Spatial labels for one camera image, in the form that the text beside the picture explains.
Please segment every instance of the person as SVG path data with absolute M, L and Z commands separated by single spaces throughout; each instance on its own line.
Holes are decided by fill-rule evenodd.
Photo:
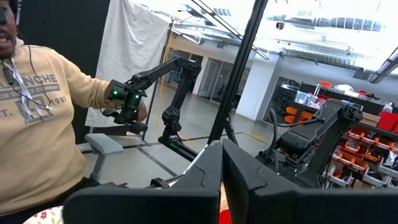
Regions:
M 9 1 L 0 26 L 0 223 L 23 223 L 58 206 L 73 192 L 99 183 L 84 178 L 75 144 L 73 105 L 114 108 L 108 82 L 85 75 L 56 51 L 16 37 Z M 139 104 L 139 121 L 147 116 Z

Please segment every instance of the white backdrop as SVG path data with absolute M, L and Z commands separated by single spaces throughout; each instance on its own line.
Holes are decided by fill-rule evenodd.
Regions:
M 147 11 L 132 0 L 111 0 L 96 78 L 125 82 L 133 74 L 150 70 L 160 61 L 169 22 Z M 154 86 L 142 98 L 149 107 Z M 88 110 L 86 126 L 105 128 L 117 126 L 113 118 L 99 110 Z

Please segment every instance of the beige hoodie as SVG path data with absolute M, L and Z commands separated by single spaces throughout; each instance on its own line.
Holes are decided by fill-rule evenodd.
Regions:
M 54 50 L 30 47 L 39 78 L 21 40 L 17 40 L 15 66 L 33 100 L 47 105 L 44 83 L 52 111 L 39 105 L 40 118 L 29 102 L 32 117 L 27 116 L 21 96 L 8 84 L 0 65 L 0 215 L 47 202 L 81 180 L 85 158 L 75 145 L 72 102 L 84 108 L 104 106 L 108 86 L 86 76 Z

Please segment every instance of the ceiling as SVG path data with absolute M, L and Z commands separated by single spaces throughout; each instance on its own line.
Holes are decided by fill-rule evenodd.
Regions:
M 235 46 L 254 2 L 194 0 L 216 12 L 218 21 L 227 23 L 223 25 L 194 1 L 141 1 L 152 12 L 174 18 L 174 29 L 198 43 Z M 395 5 L 395 0 L 270 0 L 254 45 L 260 52 L 283 57 L 375 71 L 396 48 L 398 23 L 390 19 Z M 276 28 L 277 22 L 285 24 L 282 30 Z M 229 25 L 233 31 L 225 28 Z

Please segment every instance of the concrete floor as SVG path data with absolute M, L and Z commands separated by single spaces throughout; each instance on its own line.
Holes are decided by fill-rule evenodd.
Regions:
M 154 145 L 140 149 L 125 149 L 122 154 L 109 156 L 104 166 L 102 183 L 127 182 L 129 187 L 145 187 L 150 184 L 151 179 L 156 177 L 169 179 L 174 175 L 182 174 L 189 166 L 190 163 L 187 160 L 157 143 L 157 138 L 164 129 L 162 112 L 170 105 L 174 93 L 174 89 L 165 86 L 162 91 L 162 100 L 160 100 L 160 86 L 157 90 L 146 135 L 146 141 Z M 209 100 L 191 94 L 187 95 L 181 109 L 180 124 L 183 127 L 180 132 L 181 137 L 191 139 L 209 136 L 217 111 L 217 105 L 210 103 Z M 253 122 L 234 115 L 233 127 L 237 133 L 236 139 L 239 146 L 252 156 L 264 150 L 272 139 L 272 126 L 262 121 Z M 137 137 L 112 136 L 112 138 L 123 146 L 143 143 Z M 208 138 L 203 138 L 187 141 L 185 144 L 196 152 L 200 152 L 207 144 L 207 140 Z M 94 168 L 97 156 L 86 154 L 85 157 L 87 159 L 85 174 L 88 176 Z

